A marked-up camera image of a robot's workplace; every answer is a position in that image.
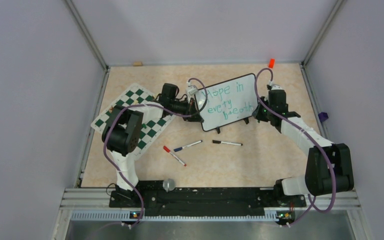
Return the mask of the white whiteboard black frame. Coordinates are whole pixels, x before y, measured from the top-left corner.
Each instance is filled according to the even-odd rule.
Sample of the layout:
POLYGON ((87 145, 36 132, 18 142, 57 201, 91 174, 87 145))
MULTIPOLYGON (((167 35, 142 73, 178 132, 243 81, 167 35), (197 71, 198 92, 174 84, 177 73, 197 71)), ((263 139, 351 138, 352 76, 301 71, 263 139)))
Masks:
POLYGON ((255 74, 249 73, 201 88, 194 99, 197 108, 203 108, 202 130, 209 132, 251 117, 259 103, 255 79, 255 74))

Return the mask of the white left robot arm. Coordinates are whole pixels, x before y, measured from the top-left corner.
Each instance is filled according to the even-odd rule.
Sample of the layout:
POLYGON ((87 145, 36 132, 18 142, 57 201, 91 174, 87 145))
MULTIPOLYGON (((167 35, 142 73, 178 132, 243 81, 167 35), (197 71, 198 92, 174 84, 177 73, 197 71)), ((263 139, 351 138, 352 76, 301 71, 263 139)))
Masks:
POLYGON ((169 115, 182 117, 186 122, 204 121, 200 115, 204 108, 197 108, 193 99, 198 88, 189 82, 184 96, 178 97, 179 91, 177 85, 165 83, 161 93, 149 100, 130 106, 115 105, 105 122, 101 139, 103 154, 116 169, 114 193, 129 207, 136 206, 141 198, 136 189, 139 179, 135 170, 137 156, 133 152, 139 145, 143 124, 169 115))

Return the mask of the black cap marker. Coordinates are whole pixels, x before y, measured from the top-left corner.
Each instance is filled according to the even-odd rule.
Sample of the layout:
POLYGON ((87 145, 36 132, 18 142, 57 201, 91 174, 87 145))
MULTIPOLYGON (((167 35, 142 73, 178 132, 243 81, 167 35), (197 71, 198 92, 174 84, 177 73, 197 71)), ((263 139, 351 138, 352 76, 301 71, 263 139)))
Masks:
POLYGON ((233 146, 243 146, 243 143, 238 142, 228 142, 228 141, 221 141, 221 140, 212 140, 213 144, 225 144, 225 145, 233 145, 233 146))

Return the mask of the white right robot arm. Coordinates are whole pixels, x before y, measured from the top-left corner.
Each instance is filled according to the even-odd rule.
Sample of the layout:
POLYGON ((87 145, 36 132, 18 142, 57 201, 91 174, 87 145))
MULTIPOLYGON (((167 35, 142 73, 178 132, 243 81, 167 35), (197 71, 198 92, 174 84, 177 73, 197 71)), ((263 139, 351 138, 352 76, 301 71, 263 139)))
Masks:
POLYGON ((305 173, 297 177, 278 179, 273 200, 287 206, 295 195, 321 196, 333 192, 347 192, 354 188, 350 148, 344 143, 333 143, 309 127, 295 111, 289 111, 283 89, 269 90, 261 96, 252 113, 258 121, 268 122, 292 141, 306 155, 305 173))

